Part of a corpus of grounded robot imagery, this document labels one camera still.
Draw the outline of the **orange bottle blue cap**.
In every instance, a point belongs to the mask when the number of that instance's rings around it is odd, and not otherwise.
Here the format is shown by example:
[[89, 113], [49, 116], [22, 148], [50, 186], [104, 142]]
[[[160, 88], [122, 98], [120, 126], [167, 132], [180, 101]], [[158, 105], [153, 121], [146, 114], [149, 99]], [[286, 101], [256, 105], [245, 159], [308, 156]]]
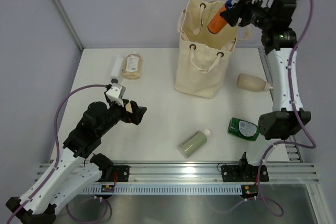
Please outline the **orange bottle blue cap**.
[[207, 29], [210, 33], [216, 35], [227, 25], [227, 21], [220, 14], [227, 9], [232, 8], [232, 1], [233, 0], [227, 0], [212, 18], [212, 20], [208, 23]]

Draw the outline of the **white slim bottle black cap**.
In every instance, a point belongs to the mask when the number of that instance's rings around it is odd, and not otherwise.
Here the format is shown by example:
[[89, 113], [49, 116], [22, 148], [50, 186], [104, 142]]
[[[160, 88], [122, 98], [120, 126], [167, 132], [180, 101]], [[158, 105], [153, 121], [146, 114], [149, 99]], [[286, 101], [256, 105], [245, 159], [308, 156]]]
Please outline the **white slim bottle black cap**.
[[111, 83], [118, 83], [121, 81], [124, 72], [124, 63], [125, 56], [122, 54], [117, 55], [110, 73]]

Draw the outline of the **clear yellow liquid bottle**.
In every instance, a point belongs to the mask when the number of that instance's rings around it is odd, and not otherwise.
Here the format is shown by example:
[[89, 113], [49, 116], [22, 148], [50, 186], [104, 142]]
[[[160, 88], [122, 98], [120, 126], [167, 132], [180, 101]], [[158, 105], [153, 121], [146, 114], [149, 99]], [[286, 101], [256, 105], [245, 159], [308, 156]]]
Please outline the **clear yellow liquid bottle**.
[[137, 80], [142, 74], [142, 58], [139, 54], [130, 54], [126, 57], [123, 77], [128, 80]]

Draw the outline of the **beige squeeze bottle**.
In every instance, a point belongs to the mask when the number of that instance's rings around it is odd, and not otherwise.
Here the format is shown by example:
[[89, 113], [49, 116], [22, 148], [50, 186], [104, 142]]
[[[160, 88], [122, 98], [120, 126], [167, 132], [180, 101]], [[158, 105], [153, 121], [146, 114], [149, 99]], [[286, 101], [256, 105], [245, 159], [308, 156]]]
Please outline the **beige squeeze bottle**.
[[244, 73], [239, 74], [236, 86], [252, 92], [262, 92], [273, 89], [271, 84], [264, 79]]

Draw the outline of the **green dish soap bottle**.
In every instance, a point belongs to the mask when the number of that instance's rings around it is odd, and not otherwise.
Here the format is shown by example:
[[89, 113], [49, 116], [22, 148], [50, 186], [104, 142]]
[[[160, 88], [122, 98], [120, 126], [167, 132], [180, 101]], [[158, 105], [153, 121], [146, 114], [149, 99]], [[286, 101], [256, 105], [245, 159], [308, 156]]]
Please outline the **green dish soap bottle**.
[[247, 141], [255, 141], [260, 135], [260, 129], [256, 124], [238, 118], [231, 118], [227, 132]]

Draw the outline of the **cream pump bottle floral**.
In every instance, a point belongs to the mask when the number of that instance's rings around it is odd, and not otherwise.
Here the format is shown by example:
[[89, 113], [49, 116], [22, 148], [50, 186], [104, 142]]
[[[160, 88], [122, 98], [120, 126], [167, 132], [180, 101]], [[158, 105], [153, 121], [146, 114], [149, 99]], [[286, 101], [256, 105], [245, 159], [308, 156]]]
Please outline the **cream pump bottle floral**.
[[128, 113], [133, 113], [133, 110], [132, 110], [132, 105], [131, 105], [131, 102], [127, 103], [125, 105], [125, 110], [128, 112]]

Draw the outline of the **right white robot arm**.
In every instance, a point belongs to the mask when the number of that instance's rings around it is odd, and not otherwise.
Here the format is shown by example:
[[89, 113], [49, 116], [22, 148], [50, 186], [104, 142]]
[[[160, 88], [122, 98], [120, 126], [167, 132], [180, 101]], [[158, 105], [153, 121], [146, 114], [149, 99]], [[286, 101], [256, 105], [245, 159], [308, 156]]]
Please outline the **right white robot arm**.
[[261, 136], [237, 165], [221, 166], [224, 182], [267, 182], [266, 159], [271, 151], [295, 135], [311, 120], [304, 110], [296, 79], [296, 33], [290, 28], [297, 0], [273, 0], [262, 7], [262, 0], [228, 0], [221, 18], [231, 26], [254, 25], [262, 31], [261, 42], [270, 64], [272, 111], [259, 117]]

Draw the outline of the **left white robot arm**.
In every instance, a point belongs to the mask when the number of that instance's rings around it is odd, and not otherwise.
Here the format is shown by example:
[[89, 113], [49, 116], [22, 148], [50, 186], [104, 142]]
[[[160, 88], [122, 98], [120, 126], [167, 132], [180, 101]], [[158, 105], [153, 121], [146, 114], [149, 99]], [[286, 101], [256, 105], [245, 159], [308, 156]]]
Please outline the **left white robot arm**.
[[39, 180], [20, 197], [11, 197], [6, 207], [21, 223], [54, 223], [63, 207], [86, 186], [108, 181], [114, 174], [113, 162], [105, 155], [92, 152], [101, 138], [119, 121], [139, 125], [146, 107], [134, 101], [91, 103], [76, 128], [64, 141], [59, 158]]

